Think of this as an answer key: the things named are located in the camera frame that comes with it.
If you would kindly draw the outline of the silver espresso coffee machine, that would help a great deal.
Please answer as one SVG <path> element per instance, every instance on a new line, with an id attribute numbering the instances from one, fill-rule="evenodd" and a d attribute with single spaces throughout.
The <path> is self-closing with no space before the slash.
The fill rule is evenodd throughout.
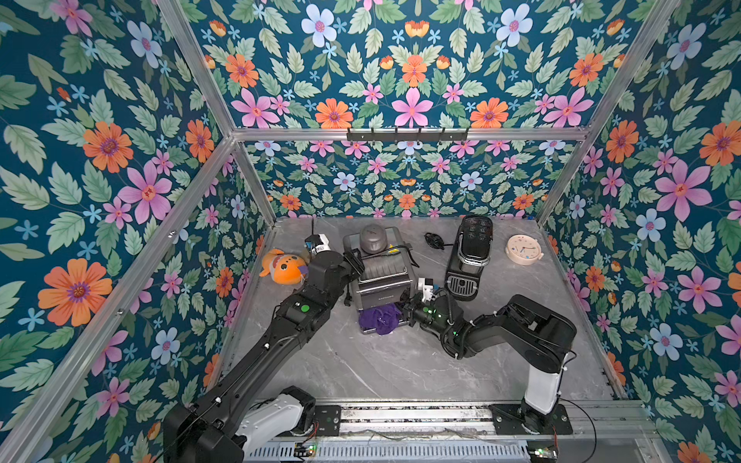
<path id="1" fill-rule="evenodd" d="M 417 293 L 418 278 L 411 247 L 397 227 L 370 224 L 343 238 L 345 250 L 361 251 L 365 273 L 349 286 L 347 305 L 364 309 L 396 304 Z"/>

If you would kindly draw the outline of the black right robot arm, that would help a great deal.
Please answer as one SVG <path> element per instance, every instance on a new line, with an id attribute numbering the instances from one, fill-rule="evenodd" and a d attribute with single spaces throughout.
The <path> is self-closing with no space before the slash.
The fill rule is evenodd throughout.
<path id="1" fill-rule="evenodd" d="M 574 323 L 542 304 L 516 294 L 494 314 L 465 318 L 463 308 L 445 289 L 426 302 L 420 294 L 399 304 L 403 319 L 434 335 L 455 360 L 471 358 L 497 345 L 508 345 L 528 364 L 528 383 L 511 418 L 536 434 L 556 424 L 563 372 L 577 335 Z"/>

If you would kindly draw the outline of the purple microfiber cloth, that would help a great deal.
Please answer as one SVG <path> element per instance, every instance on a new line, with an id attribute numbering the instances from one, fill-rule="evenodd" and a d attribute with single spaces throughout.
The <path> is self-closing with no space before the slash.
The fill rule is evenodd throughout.
<path id="1" fill-rule="evenodd" d="M 385 336 L 396 330 L 403 322 L 403 314 L 396 304 L 387 304 L 364 309 L 359 313 L 359 327 L 363 334 Z"/>

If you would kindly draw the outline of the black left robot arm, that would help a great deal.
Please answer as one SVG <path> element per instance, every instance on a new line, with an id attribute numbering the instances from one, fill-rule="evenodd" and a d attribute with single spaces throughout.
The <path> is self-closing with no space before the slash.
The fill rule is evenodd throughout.
<path id="1" fill-rule="evenodd" d="M 276 306 L 264 335 L 242 360 L 203 397 L 168 412 L 161 460 L 241 462 L 282 433 L 310 428 L 316 401 L 308 393 L 289 387 L 265 405 L 258 405 L 258 395 L 328 322 L 364 271 L 357 250 L 319 252 L 303 286 Z"/>

